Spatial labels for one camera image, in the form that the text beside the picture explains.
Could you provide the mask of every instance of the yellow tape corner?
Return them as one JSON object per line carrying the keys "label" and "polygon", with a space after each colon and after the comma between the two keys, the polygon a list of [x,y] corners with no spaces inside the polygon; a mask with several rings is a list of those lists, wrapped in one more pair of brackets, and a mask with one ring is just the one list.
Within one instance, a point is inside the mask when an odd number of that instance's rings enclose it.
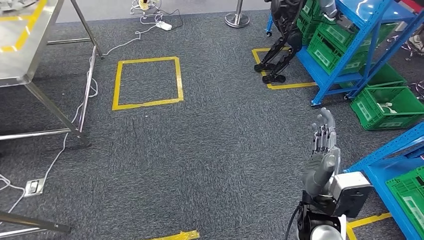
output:
{"label": "yellow tape corner", "polygon": [[[177,98],[149,101],[144,103],[120,105],[119,98],[120,98],[120,90],[121,90],[121,76],[122,76],[122,68],[124,64],[138,64],[138,63],[159,62],[159,61],[174,61],[175,62]],[[174,104],[183,100],[184,100],[183,81],[181,79],[181,66],[180,66],[180,59],[178,57],[167,56],[167,57],[124,60],[124,61],[118,62],[118,67],[116,70],[116,78],[115,78],[115,89],[113,91],[113,102],[112,102],[113,111],[124,110],[124,109],[135,109],[135,108],[141,108],[141,107],[150,107],[150,106],[163,105],[163,104]]]}
{"label": "yellow tape corner", "polygon": [[160,237],[160,238],[154,238],[151,240],[191,240],[191,239],[197,239],[199,237],[200,237],[200,234],[198,233],[198,231],[193,230],[188,232],[181,231],[179,234]]}
{"label": "yellow tape corner", "polygon": [[360,227],[360,226],[364,226],[367,224],[371,224],[371,223],[375,223],[384,219],[388,219],[391,218],[392,214],[390,214],[390,212],[388,213],[383,213],[381,215],[376,215],[376,216],[370,216],[370,217],[366,217],[363,219],[359,219],[356,221],[352,221],[352,222],[348,222],[346,225],[346,233],[347,236],[349,237],[349,240],[357,240],[357,237],[355,236],[354,233],[354,228]]}
{"label": "yellow tape corner", "polygon": [[[256,64],[259,64],[261,62],[261,59],[259,58],[258,52],[268,52],[270,48],[255,48],[252,49],[252,54],[254,57],[254,60],[256,61]],[[267,73],[265,71],[262,71],[260,74],[262,76],[266,76]],[[305,82],[305,83],[294,83],[294,84],[280,84],[280,85],[272,85],[271,83],[267,84],[269,89],[272,90],[278,90],[278,89],[295,89],[295,88],[305,88],[305,87],[313,87],[317,86],[315,82]]]}

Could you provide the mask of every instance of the carpet floor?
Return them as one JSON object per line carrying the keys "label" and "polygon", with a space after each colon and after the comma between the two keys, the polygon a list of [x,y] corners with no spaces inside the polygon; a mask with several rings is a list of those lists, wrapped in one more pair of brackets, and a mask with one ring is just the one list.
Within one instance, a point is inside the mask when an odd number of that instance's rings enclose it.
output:
{"label": "carpet floor", "polygon": [[[252,49],[269,48],[278,34],[265,36],[268,11],[248,14],[251,24],[241,29],[227,27],[222,13],[184,15],[182,27],[154,28],[98,59],[99,94],[89,100],[84,125],[92,145],[70,135],[43,194],[24,198],[13,211],[73,230],[14,239],[148,240],[192,230],[202,240],[282,239],[301,196],[310,126],[319,113],[310,100],[318,88],[272,90],[262,83]],[[138,19],[89,24],[104,52],[146,29]],[[50,39],[84,36],[79,23],[61,23]],[[91,52],[89,43],[48,46],[34,79],[70,118],[82,100]],[[112,111],[118,61],[173,56],[180,60],[183,101]],[[409,81],[421,80],[423,59],[406,56],[400,50],[390,63]],[[287,84],[313,82],[297,58],[284,74]],[[125,64],[119,104],[174,99],[176,80],[173,61]],[[0,134],[62,127],[24,87],[0,88],[0,101]],[[344,167],[403,132],[363,130],[342,94],[326,97],[323,106],[336,119]],[[0,141],[0,173],[17,186],[42,178],[63,137]],[[0,209],[19,196],[2,190]],[[358,218],[386,212],[372,192]],[[404,238],[392,218],[354,232],[358,239]]]}

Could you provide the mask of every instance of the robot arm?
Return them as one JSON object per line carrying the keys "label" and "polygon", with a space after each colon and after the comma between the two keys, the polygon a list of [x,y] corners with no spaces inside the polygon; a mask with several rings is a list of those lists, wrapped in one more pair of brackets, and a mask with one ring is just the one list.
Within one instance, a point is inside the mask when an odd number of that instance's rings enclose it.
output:
{"label": "robot arm", "polygon": [[342,240],[339,217],[355,218],[362,209],[371,184],[361,172],[338,174],[340,149],[336,125],[325,108],[313,124],[312,154],[303,174],[304,190],[298,206],[299,240]]}
{"label": "robot arm", "polygon": [[337,14],[336,1],[335,0],[319,0],[319,6],[324,16],[333,21]]}

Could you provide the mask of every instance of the humanoid robot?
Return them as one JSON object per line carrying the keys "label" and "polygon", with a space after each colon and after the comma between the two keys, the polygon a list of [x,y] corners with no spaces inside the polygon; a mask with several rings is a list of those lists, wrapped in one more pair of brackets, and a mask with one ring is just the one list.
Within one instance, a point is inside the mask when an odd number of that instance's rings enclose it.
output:
{"label": "humanoid robot", "polygon": [[[281,37],[272,45],[263,60],[254,66],[254,70],[258,73],[270,71],[262,78],[265,84],[285,82],[286,77],[281,75],[280,72],[289,65],[290,60],[292,60],[296,53],[302,49],[302,33],[296,26],[296,20],[302,8],[305,6],[306,1],[307,0],[265,0],[265,2],[271,2],[272,20],[281,33]],[[335,0],[315,1],[319,1],[324,16],[328,20],[333,21],[337,15]],[[276,64],[270,63],[279,52],[282,52],[280,60]]]}
{"label": "humanoid robot", "polygon": [[343,240],[346,217],[358,216],[372,189],[361,172],[339,174],[340,149],[333,115],[322,108],[318,121],[319,125],[312,125],[313,147],[302,178],[302,200],[291,216],[286,240],[296,214],[299,240]]}

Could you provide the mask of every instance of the green storage bin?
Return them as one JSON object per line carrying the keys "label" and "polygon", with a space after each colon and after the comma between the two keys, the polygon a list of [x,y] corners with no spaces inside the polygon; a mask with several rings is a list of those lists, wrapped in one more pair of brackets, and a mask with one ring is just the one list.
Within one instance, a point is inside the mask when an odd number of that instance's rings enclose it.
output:
{"label": "green storage bin", "polygon": [[300,14],[304,15],[309,21],[323,21],[325,19],[318,0],[307,0]]}
{"label": "green storage bin", "polygon": [[[360,71],[361,74],[365,72],[365,66]],[[402,77],[392,66],[388,63],[384,64],[380,70],[369,80],[366,85],[367,88],[379,87],[399,87],[405,85],[407,80]],[[340,87],[347,89],[354,86],[354,82],[343,82],[339,84]]]}
{"label": "green storage bin", "polygon": [[319,21],[313,21],[306,16],[305,13],[301,12],[299,18],[297,19],[296,25],[299,30],[302,32],[302,44],[308,45],[314,36],[315,31],[320,24]]}
{"label": "green storage bin", "polygon": [[[380,27],[380,31],[377,38],[377,44],[386,39],[386,37],[395,29],[397,23],[385,23]],[[355,27],[352,32],[347,31],[343,27],[338,24],[332,23],[321,23],[318,26],[318,29],[322,32],[322,34],[336,47],[338,47],[343,52],[346,52],[351,42],[354,40],[356,34],[359,30]],[[362,44],[359,46],[356,53],[368,52],[370,49],[370,44],[372,40],[372,34],[365,38]]]}
{"label": "green storage bin", "polygon": [[[319,29],[317,29],[313,35],[307,51],[329,75],[344,54],[341,50],[332,45]],[[341,71],[340,75],[357,73],[364,64],[366,57],[366,53],[355,54]]]}
{"label": "green storage bin", "polygon": [[386,185],[424,239],[424,166],[388,180]]}
{"label": "green storage bin", "polygon": [[[397,113],[378,105],[385,103]],[[366,87],[350,106],[365,130],[407,128],[424,116],[424,105],[407,86]]]}

